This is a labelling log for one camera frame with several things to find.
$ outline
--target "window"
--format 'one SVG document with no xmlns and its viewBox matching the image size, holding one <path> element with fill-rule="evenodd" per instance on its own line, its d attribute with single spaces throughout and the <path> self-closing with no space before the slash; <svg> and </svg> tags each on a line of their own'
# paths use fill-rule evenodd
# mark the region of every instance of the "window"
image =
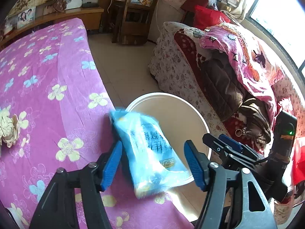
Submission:
<svg viewBox="0 0 305 229">
<path fill-rule="evenodd" d="M 255 0 L 247 17 L 260 24 L 305 76 L 305 11 L 297 0 Z"/>
</svg>

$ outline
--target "metal ring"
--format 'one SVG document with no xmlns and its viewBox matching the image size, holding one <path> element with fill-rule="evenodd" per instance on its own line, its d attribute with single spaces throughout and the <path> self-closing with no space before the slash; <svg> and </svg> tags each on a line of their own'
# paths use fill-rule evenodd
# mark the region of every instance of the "metal ring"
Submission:
<svg viewBox="0 0 305 229">
<path fill-rule="evenodd" d="M 237 137 L 240 137 L 240 136 L 242 135 L 242 130 L 241 130 L 241 129 L 236 129 L 235 135 L 236 135 Z"/>
</svg>

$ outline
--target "white cable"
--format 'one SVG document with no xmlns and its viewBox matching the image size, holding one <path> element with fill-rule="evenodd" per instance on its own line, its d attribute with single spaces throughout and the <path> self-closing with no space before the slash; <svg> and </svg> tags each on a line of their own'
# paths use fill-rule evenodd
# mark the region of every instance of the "white cable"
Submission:
<svg viewBox="0 0 305 229">
<path fill-rule="evenodd" d="M 108 12 L 108 13 L 109 13 L 109 8 L 110 8 L 111 4 L 112 4 L 112 0 L 111 0 L 110 5 L 109 5 L 109 7 L 108 7 L 108 9 L 107 9 L 107 12 Z"/>
<path fill-rule="evenodd" d="M 160 29 L 159 29 L 158 20 L 157 20 L 158 3 L 159 3 L 159 0 L 157 1 L 157 5 L 156 5 L 156 24 L 157 24 L 157 28 L 158 28 L 159 33 L 160 33 L 161 31 L 160 31 Z"/>
</svg>

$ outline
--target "blue gripper pad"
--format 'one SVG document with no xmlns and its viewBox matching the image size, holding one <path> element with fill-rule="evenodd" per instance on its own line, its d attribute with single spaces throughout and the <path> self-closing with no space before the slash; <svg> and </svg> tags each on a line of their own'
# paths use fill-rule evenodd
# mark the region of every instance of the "blue gripper pad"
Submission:
<svg viewBox="0 0 305 229">
<path fill-rule="evenodd" d="M 103 169 L 101 181 L 102 191 L 105 191 L 111 184 L 122 156 L 122 142 L 118 141 Z"/>
<path fill-rule="evenodd" d="M 224 134 L 219 135 L 218 139 L 230 146 L 234 151 L 237 151 L 239 153 L 242 152 L 242 144 L 240 142 L 237 142 L 236 140 L 231 139 Z"/>
<path fill-rule="evenodd" d="M 201 168 L 199 162 L 197 161 L 194 152 L 191 149 L 191 146 L 189 144 L 193 144 L 191 140 L 187 140 L 184 143 L 184 155 L 188 162 L 188 165 L 190 167 L 190 170 L 192 172 L 192 175 L 194 177 L 194 181 L 196 185 L 202 190 L 205 191 L 207 184 L 204 179 L 204 170 Z"/>
</svg>

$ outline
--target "purple bedsheet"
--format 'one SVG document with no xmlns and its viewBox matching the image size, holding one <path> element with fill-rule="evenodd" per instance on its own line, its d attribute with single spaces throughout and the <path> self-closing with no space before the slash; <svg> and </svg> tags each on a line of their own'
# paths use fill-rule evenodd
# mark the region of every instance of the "purple bedsheet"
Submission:
<svg viewBox="0 0 305 229">
<path fill-rule="evenodd" d="M 80 169 L 112 144 L 113 105 L 80 19 L 27 35 L 0 53 L 0 107 L 18 116 L 20 128 L 17 144 L 2 146 L 0 200 L 28 228 L 56 169 Z M 114 229 L 193 228 L 168 194 L 138 200 L 121 166 L 101 196 Z M 76 203 L 86 228 L 80 190 Z"/>
</svg>

